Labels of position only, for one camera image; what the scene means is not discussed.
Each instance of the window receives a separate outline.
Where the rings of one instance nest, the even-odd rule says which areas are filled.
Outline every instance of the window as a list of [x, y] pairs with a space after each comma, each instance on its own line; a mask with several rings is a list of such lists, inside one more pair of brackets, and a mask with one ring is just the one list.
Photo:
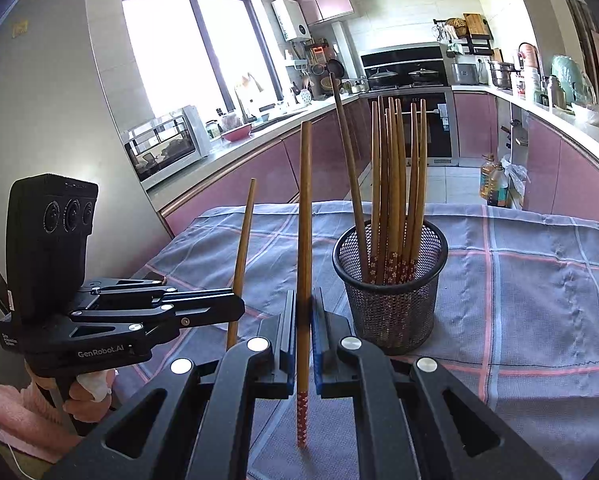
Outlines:
[[194, 105], [274, 104], [282, 90], [250, 0], [123, 0], [135, 59], [155, 117]]

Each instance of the window frame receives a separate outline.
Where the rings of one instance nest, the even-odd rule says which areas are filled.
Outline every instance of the window frame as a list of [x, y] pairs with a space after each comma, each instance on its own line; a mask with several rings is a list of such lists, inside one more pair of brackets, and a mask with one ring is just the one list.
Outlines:
[[[256, 35], [257, 43], [259, 44], [260, 50], [262, 51], [262, 57], [264, 58], [266, 70], [268, 70], [269, 76], [271, 77], [271, 82], [273, 84], [275, 96], [277, 97], [278, 101], [283, 101], [284, 93], [282, 92], [280, 78], [277, 75], [275, 65], [273, 64], [273, 57], [271, 56], [271, 52], [268, 49], [266, 40], [264, 39], [262, 27], [260, 26], [259, 20], [257, 20], [257, 15], [253, 6], [253, 2], [252, 0], [239, 1], [241, 1], [244, 4], [244, 7], [246, 7], [246, 13], [250, 19], [251, 26], [253, 27], [253, 32]], [[206, 54], [209, 57], [211, 68], [215, 75], [215, 80], [217, 81], [218, 87], [220, 88], [220, 93], [222, 94], [224, 105], [227, 109], [227, 112], [232, 112], [236, 109], [236, 106], [233, 102], [233, 97], [231, 97], [230, 91], [228, 90], [228, 86], [226, 84], [226, 81], [224, 80], [224, 76], [222, 75], [220, 61], [217, 57], [217, 54], [215, 53], [215, 49], [213, 48], [211, 36], [209, 35], [208, 28], [206, 27], [206, 22], [204, 22], [204, 16], [202, 15], [200, 4], [197, 0], [189, 0], [189, 3], [191, 4], [193, 16], [195, 17], [195, 21], [197, 22], [197, 27], [200, 31], [202, 43], [204, 44]]]

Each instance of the black mesh holder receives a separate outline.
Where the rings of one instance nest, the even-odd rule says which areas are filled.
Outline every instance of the black mesh holder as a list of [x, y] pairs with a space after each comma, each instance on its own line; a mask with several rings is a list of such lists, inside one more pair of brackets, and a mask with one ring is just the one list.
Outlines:
[[[366, 222], [367, 246], [371, 224]], [[387, 355], [404, 354], [431, 335], [439, 272], [449, 247], [441, 231], [424, 221], [415, 279], [401, 285], [374, 285], [361, 280], [355, 227], [345, 232], [333, 250], [333, 266], [346, 287], [355, 333]]]

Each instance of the camera lens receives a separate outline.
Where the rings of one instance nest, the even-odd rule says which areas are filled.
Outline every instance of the camera lens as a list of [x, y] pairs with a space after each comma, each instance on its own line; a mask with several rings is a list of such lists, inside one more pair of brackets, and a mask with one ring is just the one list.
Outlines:
[[46, 211], [44, 212], [44, 230], [47, 233], [52, 233], [58, 226], [59, 220], [60, 206], [58, 206], [57, 202], [51, 202], [48, 206], [46, 206]]
[[93, 204], [88, 202], [84, 206], [84, 212], [82, 213], [82, 221], [84, 222], [84, 224], [88, 224], [91, 221], [91, 218], [93, 218]]
[[80, 202], [71, 200], [64, 210], [64, 228], [67, 231], [73, 231], [78, 225], [78, 213], [80, 212]]

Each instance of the water heater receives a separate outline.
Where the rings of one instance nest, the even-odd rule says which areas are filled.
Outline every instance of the water heater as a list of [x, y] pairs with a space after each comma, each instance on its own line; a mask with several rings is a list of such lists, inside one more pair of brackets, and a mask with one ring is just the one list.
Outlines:
[[273, 10], [286, 41], [310, 40], [308, 25], [295, 0], [275, 0]]

